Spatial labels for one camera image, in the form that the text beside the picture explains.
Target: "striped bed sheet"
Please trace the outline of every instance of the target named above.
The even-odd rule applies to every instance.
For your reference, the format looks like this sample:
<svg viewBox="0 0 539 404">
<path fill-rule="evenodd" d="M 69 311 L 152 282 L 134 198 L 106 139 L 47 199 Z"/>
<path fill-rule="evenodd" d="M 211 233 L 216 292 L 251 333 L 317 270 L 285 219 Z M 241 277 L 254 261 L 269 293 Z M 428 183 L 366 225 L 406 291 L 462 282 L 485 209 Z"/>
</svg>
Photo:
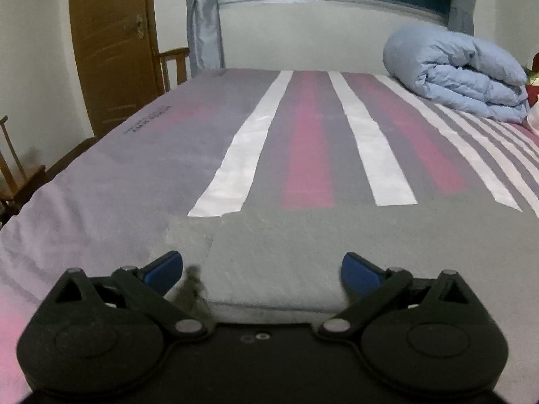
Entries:
<svg viewBox="0 0 539 404">
<path fill-rule="evenodd" d="M 531 404 L 538 196 L 539 139 L 520 126 L 386 76 L 209 71 L 114 129 L 0 232 L 0 401 L 26 391 L 16 339 L 66 268 L 107 275 L 177 249 L 231 320 L 338 311 L 349 250 L 417 276 L 456 268 L 508 338 L 499 392 Z"/>
</svg>

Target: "light blue comforter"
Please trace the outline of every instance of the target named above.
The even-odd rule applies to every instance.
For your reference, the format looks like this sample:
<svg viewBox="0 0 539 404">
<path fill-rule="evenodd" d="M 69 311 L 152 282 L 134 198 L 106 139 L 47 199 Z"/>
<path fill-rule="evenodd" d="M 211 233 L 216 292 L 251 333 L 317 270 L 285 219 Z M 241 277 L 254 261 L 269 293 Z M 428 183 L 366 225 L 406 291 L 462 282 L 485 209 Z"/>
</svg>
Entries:
<svg viewBox="0 0 539 404">
<path fill-rule="evenodd" d="M 526 74 L 497 45 L 434 26 L 407 26 L 384 49 L 387 71 L 429 100 L 479 117 L 521 123 Z"/>
</svg>

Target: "white wall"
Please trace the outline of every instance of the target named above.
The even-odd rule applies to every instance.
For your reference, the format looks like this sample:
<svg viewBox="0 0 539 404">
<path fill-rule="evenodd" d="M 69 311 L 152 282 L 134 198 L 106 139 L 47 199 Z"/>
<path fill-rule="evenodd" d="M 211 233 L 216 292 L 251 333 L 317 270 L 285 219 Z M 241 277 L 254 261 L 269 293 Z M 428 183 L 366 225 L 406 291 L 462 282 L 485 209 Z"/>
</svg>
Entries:
<svg viewBox="0 0 539 404">
<path fill-rule="evenodd" d="M 477 0 L 473 16 L 475 36 L 497 42 L 497 0 Z"/>
<path fill-rule="evenodd" d="M 23 163 L 50 167 L 84 139 L 66 69 L 59 0 L 0 0 L 0 25 L 0 114 L 9 116 L 7 129 Z"/>
<path fill-rule="evenodd" d="M 539 53 L 539 0 L 497 0 L 497 38 L 522 65 Z"/>
<path fill-rule="evenodd" d="M 229 3 L 220 9 L 228 68 L 385 72 L 384 44 L 419 19 L 357 3 Z"/>
<path fill-rule="evenodd" d="M 173 48 L 187 47 L 187 6 L 185 0 L 154 0 L 155 24 L 157 28 L 157 47 L 160 52 Z M 187 73 L 191 75 L 189 58 Z M 176 61 L 167 63 L 170 88 L 177 87 Z"/>
</svg>

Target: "white stripe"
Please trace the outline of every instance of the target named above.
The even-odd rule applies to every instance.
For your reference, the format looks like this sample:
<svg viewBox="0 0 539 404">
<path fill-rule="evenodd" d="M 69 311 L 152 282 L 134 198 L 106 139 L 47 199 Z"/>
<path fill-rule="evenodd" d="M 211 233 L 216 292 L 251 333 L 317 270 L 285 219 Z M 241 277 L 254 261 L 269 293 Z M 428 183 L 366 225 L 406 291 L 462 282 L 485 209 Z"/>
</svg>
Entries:
<svg viewBox="0 0 539 404">
<path fill-rule="evenodd" d="M 354 133 L 376 204 L 415 205 L 416 197 L 378 123 L 341 73 L 330 71 L 328 74 Z"/>
<path fill-rule="evenodd" d="M 521 151 L 519 151 L 515 147 L 515 145 L 513 143 L 509 143 L 509 141 L 507 141 L 505 138 L 503 138 L 497 132 L 494 132 L 486 123 L 479 120 L 479 118 L 474 117 L 473 115 L 465 113 L 465 112 L 461 112 L 460 114 L 462 116 L 466 117 L 468 120 L 473 121 L 474 123 L 477 123 L 478 126 L 481 127 L 485 132 L 487 132 L 490 136 L 492 136 L 494 139 L 499 141 L 503 145 L 503 147 L 505 147 L 509 152 L 511 152 L 516 157 L 516 159 L 518 159 L 521 162 L 521 164 L 526 168 L 526 170 L 528 170 L 528 172 L 533 176 L 533 178 L 535 179 L 535 182 L 537 182 L 539 184 L 539 170 L 537 169 L 537 167 L 535 165 L 533 165 L 533 163 L 527 157 L 525 157 L 522 154 Z M 539 199 L 537 198 L 535 193 L 528 187 L 528 185 L 526 184 L 524 179 L 522 179 L 522 182 L 524 182 L 525 185 L 526 185 L 526 187 L 525 187 L 526 195 L 524 195 L 524 193 L 522 193 L 522 191 L 521 191 L 521 193 L 524 195 L 524 197 L 526 198 L 526 200 L 528 201 L 528 203 L 530 204 L 530 206 L 534 210 L 535 214 L 539 217 Z"/>
<path fill-rule="evenodd" d="M 440 111 L 445 113 L 451 120 L 453 120 L 457 125 L 460 126 L 465 132 L 467 132 L 475 141 L 477 141 L 483 148 L 489 152 L 490 156 L 498 163 L 503 173 L 515 186 L 515 188 L 522 194 L 526 201 L 533 208 L 535 213 L 539 215 L 539 200 L 537 196 L 532 191 L 532 189 L 527 185 L 526 181 L 522 179 L 521 174 L 518 172 L 514 164 L 502 153 L 502 151 L 497 148 L 488 137 L 481 135 L 475 128 L 473 128 L 470 123 L 464 120 L 463 117 L 460 117 L 456 112 L 451 109 L 439 105 L 436 105 Z"/>
<path fill-rule="evenodd" d="M 504 128 L 509 129 L 512 133 L 514 133 L 514 135 L 516 135 L 517 138 L 528 143 L 532 147 L 532 149 L 535 151 L 535 153 L 539 154 L 539 147 L 537 147 L 537 144 L 535 144 L 535 142 L 530 137 L 528 137 L 527 135 L 524 135 L 522 132 L 519 132 L 517 129 L 514 128 L 514 126 L 511 126 L 509 123 L 501 123 L 501 124 Z"/>
<path fill-rule="evenodd" d="M 528 155 L 530 155 L 535 161 L 539 163 L 539 158 L 537 157 L 537 155 L 528 147 L 528 145 L 524 141 L 522 141 L 520 138 L 514 135 L 513 132 L 509 132 L 500 123 L 495 122 L 494 120 L 488 120 L 488 122 L 491 126 L 494 126 L 496 129 L 498 129 L 498 131 L 503 133 L 507 138 L 509 138 L 513 143 L 515 143 L 518 147 L 520 147 L 523 151 L 525 151 Z"/>
<path fill-rule="evenodd" d="M 189 211 L 192 217 L 214 217 L 241 210 L 253 183 L 260 152 L 293 71 L 281 71 L 226 151 L 221 167 Z"/>
<path fill-rule="evenodd" d="M 376 76 L 380 82 L 391 89 L 395 94 L 400 96 L 404 101 L 415 107 L 418 112 L 427 120 L 427 122 L 436 128 L 441 135 L 455 146 L 465 160 L 468 161 L 470 167 L 475 170 L 479 178 L 483 181 L 484 185 L 491 192 L 494 199 L 507 205 L 511 208 L 520 210 L 515 199 L 506 188 L 506 186 L 498 179 L 494 172 L 490 169 L 487 163 L 479 156 L 478 152 L 470 146 L 463 138 L 451 129 L 446 122 L 444 122 L 433 110 L 431 110 L 425 103 L 423 103 L 414 94 L 406 91 L 394 80 L 387 76 Z"/>
</svg>

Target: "blue gripper pad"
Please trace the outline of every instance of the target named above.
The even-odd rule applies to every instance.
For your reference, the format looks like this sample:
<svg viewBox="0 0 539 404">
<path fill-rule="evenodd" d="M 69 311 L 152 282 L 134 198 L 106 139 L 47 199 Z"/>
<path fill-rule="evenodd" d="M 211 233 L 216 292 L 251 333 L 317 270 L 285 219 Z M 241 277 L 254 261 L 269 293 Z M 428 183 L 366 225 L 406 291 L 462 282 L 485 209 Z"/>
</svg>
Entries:
<svg viewBox="0 0 539 404">
<path fill-rule="evenodd" d="M 349 252 L 341 266 L 341 281 L 356 296 L 367 296 L 385 280 L 385 272 L 359 255 Z"/>
<path fill-rule="evenodd" d="M 182 277 L 182 256 L 179 252 L 171 250 L 140 269 L 140 272 L 142 282 L 164 296 Z"/>
</svg>

